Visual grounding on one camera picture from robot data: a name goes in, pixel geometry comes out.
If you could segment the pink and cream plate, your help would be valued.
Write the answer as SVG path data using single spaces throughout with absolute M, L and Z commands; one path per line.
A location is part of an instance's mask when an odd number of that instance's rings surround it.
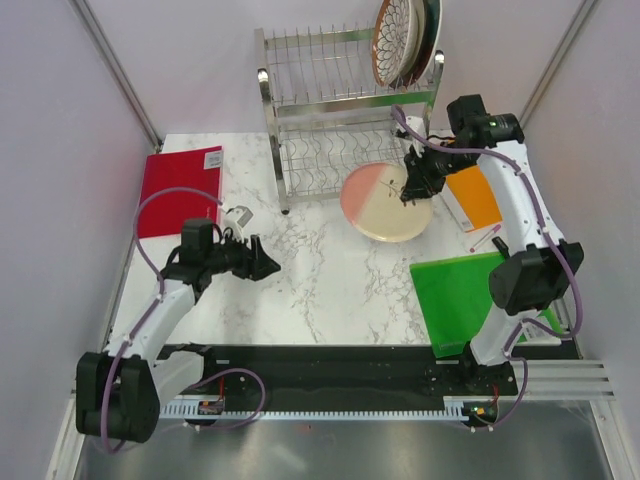
M 360 233 L 382 242 L 400 243 L 419 236 L 433 219 L 430 199 L 402 201 L 408 176 L 398 164 L 371 163 L 344 180 L 340 206 Z

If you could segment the white petal pattern plate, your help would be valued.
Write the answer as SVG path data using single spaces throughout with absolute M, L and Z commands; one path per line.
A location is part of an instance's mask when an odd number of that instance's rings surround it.
M 414 1 L 382 2 L 371 44 L 372 69 L 378 85 L 391 87 L 401 80 L 412 53 L 417 27 Z

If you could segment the red and blue floral plate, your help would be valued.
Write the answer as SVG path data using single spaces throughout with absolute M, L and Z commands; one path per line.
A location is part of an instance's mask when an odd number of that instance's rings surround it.
M 433 66 L 438 47 L 443 2 L 440 0 L 424 1 L 426 22 L 421 38 L 418 61 L 414 69 L 413 80 L 418 83 L 426 78 L 429 68 Z

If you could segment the brown rimmed cream plate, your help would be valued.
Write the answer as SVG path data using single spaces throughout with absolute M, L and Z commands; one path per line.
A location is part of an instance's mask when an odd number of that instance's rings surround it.
M 414 7 L 417 13 L 418 27 L 409 62 L 402 72 L 401 85 L 403 87 L 409 86 L 415 78 L 414 70 L 416 69 L 417 63 L 419 62 L 420 51 L 422 49 L 425 32 L 428 29 L 430 17 L 427 1 L 414 1 Z

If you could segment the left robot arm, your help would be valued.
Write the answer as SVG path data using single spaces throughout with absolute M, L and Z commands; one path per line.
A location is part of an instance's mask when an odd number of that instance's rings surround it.
M 216 275 L 230 273 L 250 281 L 280 271 L 259 236 L 223 234 L 210 219 L 182 227 L 180 243 L 156 273 L 157 284 L 145 310 L 101 352 L 87 352 L 76 366 L 76 429 L 104 442 L 146 442 L 160 413 L 182 391 L 208 393 L 219 369 L 195 352 L 159 355 L 180 321 L 196 306 Z

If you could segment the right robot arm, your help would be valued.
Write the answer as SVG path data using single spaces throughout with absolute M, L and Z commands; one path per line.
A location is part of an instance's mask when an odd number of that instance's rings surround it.
M 494 381 L 493 366 L 511 358 L 524 325 L 549 335 L 555 332 L 538 321 L 538 314 L 570 292 L 575 321 L 562 339 L 581 330 L 584 307 L 576 273 L 584 260 L 578 242 L 569 242 L 551 217 L 529 165 L 523 129 L 511 113 L 492 115 L 480 95 L 466 95 L 447 107 L 453 141 L 438 145 L 421 136 L 400 106 L 391 108 L 399 127 L 414 144 L 405 156 L 408 179 L 404 202 L 439 194 L 449 176 L 478 167 L 496 200 L 506 230 L 510 255 L 489 275 L 493 305 L 479 332 L 464 349 L 469 362 L 458 368 L 458 381 L 467 392 L 483 392 Z

